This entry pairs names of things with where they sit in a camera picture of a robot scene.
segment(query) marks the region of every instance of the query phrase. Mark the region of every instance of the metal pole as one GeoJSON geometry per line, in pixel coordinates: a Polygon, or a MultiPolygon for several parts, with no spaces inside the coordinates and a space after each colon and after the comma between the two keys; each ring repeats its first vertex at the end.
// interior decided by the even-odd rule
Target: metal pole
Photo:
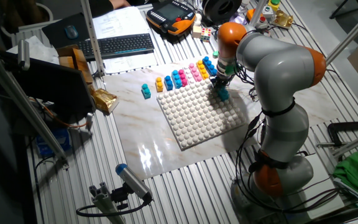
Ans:
{"type": "Polygon", "coordinates": [[[31,125],[37,132],[45,139],[53,153],[66,161],[66,154],[55,136],[49,130],[48,126],[42,120],[35,108],[30,104],[28,97],[25,95],[23,89],[20,87],[11,72],[7,72],[0,60],[0,84],[13,99],[17,107],[23,112],[24,116],[30,121],[31,125]]]}
{"type": "Polygon", "coordinates": [[[249,25],[255,27],[256,23],[260,19],[260,14],[264,10],[264,7],[266,6],[268,1],[269,0],[259,0],[258,5],[256,6],[256,9],[255,9],[254,15],[252,16],[252,19],[249,22],[249,25]]]}
{"type": "Polygon", "coordinates": [[[88,28],[89,37],[91,39],[93,55],[94,55],[94,59],[96,60],[96,66],[98,68],[98,73],[99,73],[99,76],[102,77],[102,76],[105,76],[106,72],[104,71],[103,60],[102,60],[102,56],[100,54],[98,38],[94,31],[91,7],[90,7],[88,0],[81,0],[81,6],[84,11],[85,22],[86,22],[86,26],[88,28]]]}
{"type": "Polygon", "coordinates": [[[358,146],[358,138],[356,140],[350,142],[349,144],[344,145],[343,147],[339,148],[338,150],[335,150],[335,152],[333,153],[333,156],[335,158],[338,158],[339,156],[343,155],[346,152],[349,152],[350,150],[354,149],[357,146],[358,146]]]}
{"type": "Polygon", "coordinates": [[[329,65],[333,60],[358,36],[358,23],[347,37],[340,43],[336,48],[328,55],[326,59],[326,64],[329,65]]]}

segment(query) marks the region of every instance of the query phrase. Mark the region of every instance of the black keyboard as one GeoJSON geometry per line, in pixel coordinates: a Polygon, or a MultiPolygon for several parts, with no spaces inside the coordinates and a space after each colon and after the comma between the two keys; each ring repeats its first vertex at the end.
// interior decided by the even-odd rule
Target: black keyboard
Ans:
{"type": "MultiPolygon", "coordinates": [[[[154,50],[150,34],[126,35],[98,39],[102,59],[125,57],[151,53],[154,50]]],[[[94,60],[93,48],[90,40],[77,43],[83,51],[87,61],[94,60]]]]}

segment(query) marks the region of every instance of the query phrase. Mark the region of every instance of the white paper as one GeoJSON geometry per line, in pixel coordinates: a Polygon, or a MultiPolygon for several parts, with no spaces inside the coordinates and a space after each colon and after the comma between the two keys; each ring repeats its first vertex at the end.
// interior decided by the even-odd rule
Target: white paper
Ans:
{"type": "Polygon", "coordinates": [[[93,25],[98,39],[149,33],[149,25],[136,7],[125,7],[94,18],[93,25]]]}
{"type": "Polygon", "coordinates": [[[103,60],[107,74],[126,72],[137,68],[157,65],[153,53],[103,60]]]}
{"type": "MultiPolygon", "coordinates": [[[[44,44],[41,43],[41,41],[36,36],[32,36],[25,41],[29,43],[30,58],[59,65],[59,55],[57,54],[55,48],[49,48],[44,46],[44,44]]],[[[18,46],[15,46],[9,49],[8,52],[12,54],[17,54],[18,48],[18,46]]]]}

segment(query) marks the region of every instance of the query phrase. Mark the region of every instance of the pink lego brick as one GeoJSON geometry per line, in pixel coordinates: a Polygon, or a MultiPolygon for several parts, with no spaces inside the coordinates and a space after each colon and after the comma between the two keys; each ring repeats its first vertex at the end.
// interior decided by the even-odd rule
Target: pink lego brick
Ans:
{"type": "Polygon", "coordinates": [[[187,86],[188,85],[188,80],[186,78],[186,74],[185,74],[185,71],[183,69],[179,70],[179,77],[180,77],[180,80],[181,80],[182,87],[187,86]]]}
{"type": "Polygon", "coordinates": [[[203,78],[201,77],[200,73],[198,72],[197,67],[196,67],[193,63],[191,63],[191,64],[189,65],[189,69],[190,69],[190,71],[191,71],[191,74],[193,74],[193,77],[194,77],[194,79],[196,80],[196,82],[200,82],[200,81],[203,79],[203,78]]]}

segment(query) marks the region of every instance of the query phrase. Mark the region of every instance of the metal bracket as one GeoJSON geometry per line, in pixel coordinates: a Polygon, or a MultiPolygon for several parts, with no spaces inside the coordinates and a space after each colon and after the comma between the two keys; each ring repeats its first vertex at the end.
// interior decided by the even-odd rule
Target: metal bracket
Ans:
{"type": "Polygon", "coordinates": [[[45,139],[45,142],[50,146],[53,153],[55,153],[59,159],[65,161],[67,159],[65,151],[42,120],[37,110],[30,104],[27,95],[24,93],[13,74],[5,70],[1,59],[0,84],[13,99],[17,107],[23,112],[24,116],[30,121],[35,130],[37,130],[37,132],[45,139]]]}

